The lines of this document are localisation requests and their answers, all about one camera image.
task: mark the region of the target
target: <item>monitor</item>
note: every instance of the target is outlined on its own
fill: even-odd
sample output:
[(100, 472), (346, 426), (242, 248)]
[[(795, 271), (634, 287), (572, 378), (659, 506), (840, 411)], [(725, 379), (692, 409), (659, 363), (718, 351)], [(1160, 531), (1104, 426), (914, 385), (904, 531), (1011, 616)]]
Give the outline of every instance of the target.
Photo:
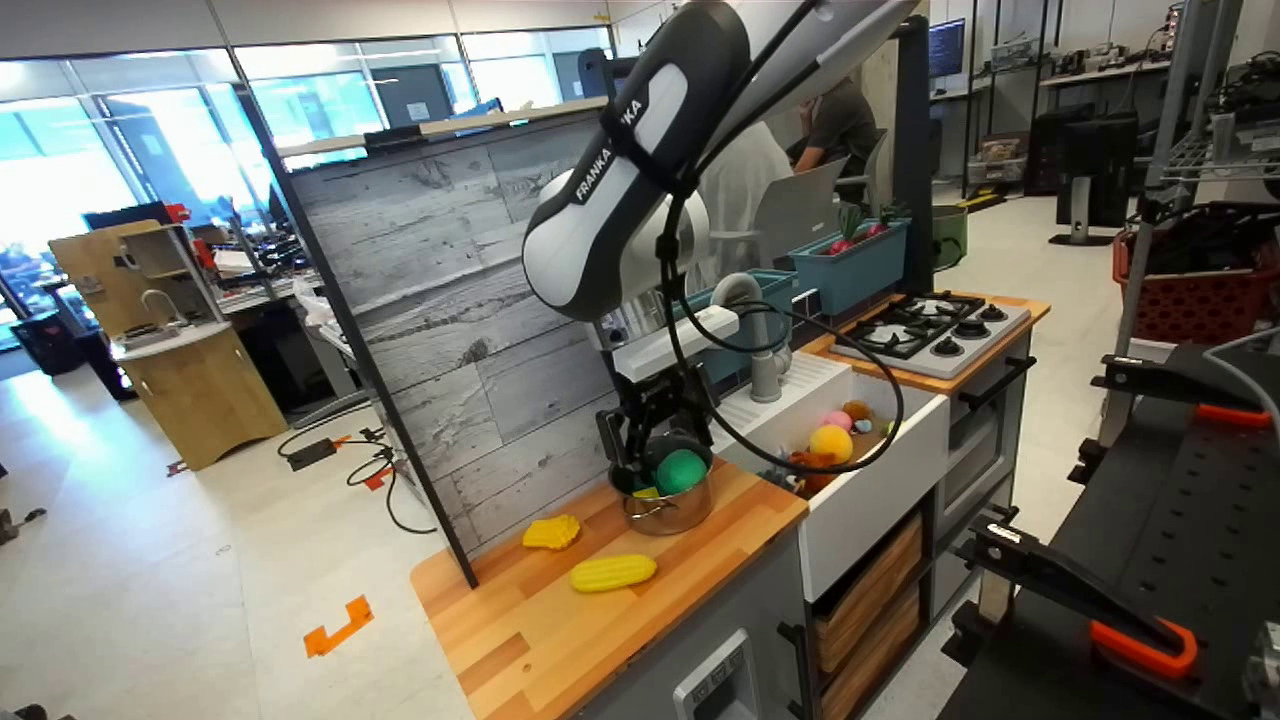
[(926, 25), (926, 82), (965, 74), (965, 21)]

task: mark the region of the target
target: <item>floor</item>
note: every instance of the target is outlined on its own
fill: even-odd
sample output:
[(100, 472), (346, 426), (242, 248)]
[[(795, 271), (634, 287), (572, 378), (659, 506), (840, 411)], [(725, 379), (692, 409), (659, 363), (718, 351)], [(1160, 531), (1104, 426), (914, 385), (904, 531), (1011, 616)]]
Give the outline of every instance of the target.
[[(1094, 430), (1087, 378), (1113, 346), (1119, 294), (1104, 248), (1047, 248), (1050, 202), (971, 217), (967, 259), (939, 287), (1050, 301), (1021, 450), (1021, 526), (1050, 531), (1074, 488), (1062, 481)], [(84, 720), (223, 717), (466, 717), (415, 610), (409, 574), (439, 536), (403, 536), (374, 493), (342, 488), (369, 457), (289, 472), (254, 443), (209, 472), (169, 475), (174, 451), (139, 405), (96, 378), (40, 371), (0, 385), (0, 508), (33, 519), (0, 547), (0, 710), (48, 703)], [(403, 493), (403, 519), (427, 514)], [(369, 596), (373, 625), (309, 660), (311, 628), (338, 628)], [(934, 717), (959, 670), (934, 628), (866, 717)]]

